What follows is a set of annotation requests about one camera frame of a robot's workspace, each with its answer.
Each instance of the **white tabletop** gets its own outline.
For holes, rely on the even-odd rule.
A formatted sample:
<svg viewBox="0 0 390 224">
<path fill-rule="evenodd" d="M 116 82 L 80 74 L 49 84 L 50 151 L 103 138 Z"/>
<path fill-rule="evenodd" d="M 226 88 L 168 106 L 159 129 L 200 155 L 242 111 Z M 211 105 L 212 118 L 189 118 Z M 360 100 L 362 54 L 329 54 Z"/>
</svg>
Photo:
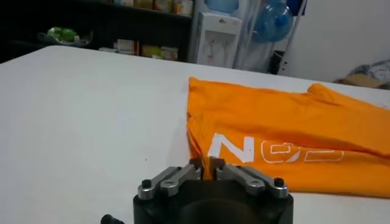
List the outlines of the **white tabletop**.
<svg viewBox="0 0 390 224">
<path fill-rule="evenodd" d="M 1 223 L 97 224 L 107 213 L 133 223 L 140 181 L 188 161 L 190 76 L 294 92 L 312 84 L 71 47 L 1 64 Z M 390 91 L 325 85 L 390 107 Z M 294 223 L 390 222 L 390 200 L 292 195 Z"/>
</svg>

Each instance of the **white printed letter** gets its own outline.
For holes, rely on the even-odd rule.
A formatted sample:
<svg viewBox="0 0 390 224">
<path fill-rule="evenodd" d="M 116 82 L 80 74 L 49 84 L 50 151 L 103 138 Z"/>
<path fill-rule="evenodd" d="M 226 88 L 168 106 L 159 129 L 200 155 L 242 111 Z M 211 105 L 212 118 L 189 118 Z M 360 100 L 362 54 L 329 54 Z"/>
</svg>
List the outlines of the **white printed letter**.
<svg viewBox="0 0 390 224">
<path fill-rule="evenodd" d="M 241 150 L 234 146 L 224 135 L 215 133 L 211 146 L 208 150 L 208 156 L 219 158 L 222 144 L 224 144 L 230 152 L 237 156 L 241 162 L 253 162 L 255 158 L 255 140 L 252 137 L 244 138 L 244 150 Z"/>
</svg>

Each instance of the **blue water jug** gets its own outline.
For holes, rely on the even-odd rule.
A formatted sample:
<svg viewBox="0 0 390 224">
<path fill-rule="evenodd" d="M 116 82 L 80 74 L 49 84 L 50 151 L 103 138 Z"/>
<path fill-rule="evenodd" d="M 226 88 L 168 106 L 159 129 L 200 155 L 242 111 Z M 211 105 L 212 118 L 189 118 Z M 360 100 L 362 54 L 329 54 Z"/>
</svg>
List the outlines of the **blue water jug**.
<svg viewBox="0 0 390 224">
<path fill-rule="evenodd" d="M 239 0 L 205 0 L 210 10 L 232 14 L 238 9 Z"/>
<path fill-rule="evenodd" d="M 257 43 L 280 41 L 289 34 L 293 23 L 293 14 L 285 3 L 268 0 L 257 16 L 252 39 Z M 252 19 L 248 22 L 248 30 L 251 24 Z"/>
</svg>

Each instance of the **orange t-shirt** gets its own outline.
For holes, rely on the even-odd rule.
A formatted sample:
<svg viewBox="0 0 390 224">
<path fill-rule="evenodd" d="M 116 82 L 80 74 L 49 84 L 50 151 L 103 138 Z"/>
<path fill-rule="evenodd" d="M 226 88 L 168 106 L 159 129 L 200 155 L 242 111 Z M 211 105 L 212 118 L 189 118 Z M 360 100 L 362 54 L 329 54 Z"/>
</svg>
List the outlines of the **orange t-shirt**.
<svg viewBox="0 0 390 224">
<path fill-rule="evenodd" d="M 390 111 L 321 84 L 286 93 L 190 78 L 192 156 L 282 177 L 291 191 L 390 197 Z"/>
</svg>

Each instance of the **black screw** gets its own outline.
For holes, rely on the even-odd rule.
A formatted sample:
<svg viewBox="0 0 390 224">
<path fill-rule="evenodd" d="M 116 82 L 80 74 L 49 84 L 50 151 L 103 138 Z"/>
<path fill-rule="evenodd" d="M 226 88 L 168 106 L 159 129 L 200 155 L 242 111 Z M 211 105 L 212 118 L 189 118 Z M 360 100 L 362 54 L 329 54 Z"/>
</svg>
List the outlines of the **black screw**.
<svg viewBox="0 0 390 224">
<path fill-rule="evenodd" d="M 103 216 L 102 220 L 100 221 L 100 224 L 124 224 L 124 222 L 107 214 Z"/>
<path fill-rule="evenodd" d="M 277 177 L 274 179 L 274 185 L 276 187 L 283 187 L 285 185 L 285 181 L 282 178 Z"/>
<path fill-rule="evenodd" d="M 152 181 L 149 179 L 143 180 L 141 185 L 142 188 L 149 188 L 152 186 Z"/>
</svg>

